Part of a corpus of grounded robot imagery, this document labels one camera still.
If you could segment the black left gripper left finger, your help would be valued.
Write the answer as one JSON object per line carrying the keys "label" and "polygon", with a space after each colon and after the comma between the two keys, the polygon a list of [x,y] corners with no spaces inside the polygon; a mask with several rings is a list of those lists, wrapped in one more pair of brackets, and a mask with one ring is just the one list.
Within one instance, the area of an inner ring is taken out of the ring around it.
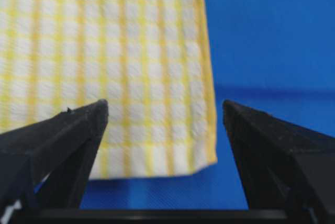
{"label": "black left gripper left finger", "polygon": [[1,134],[1,223],[15,210],[78,208],[108,123],[108,102]]}

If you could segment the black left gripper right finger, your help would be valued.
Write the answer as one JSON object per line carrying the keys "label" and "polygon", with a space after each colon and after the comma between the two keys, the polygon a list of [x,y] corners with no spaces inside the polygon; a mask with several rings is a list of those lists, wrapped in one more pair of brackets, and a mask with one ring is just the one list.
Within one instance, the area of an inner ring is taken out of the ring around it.
{"label": "black left gripper right finger", "polygon": [[334,223],[334,137],[232,100],[223,124],[247,200],[229,223]]}

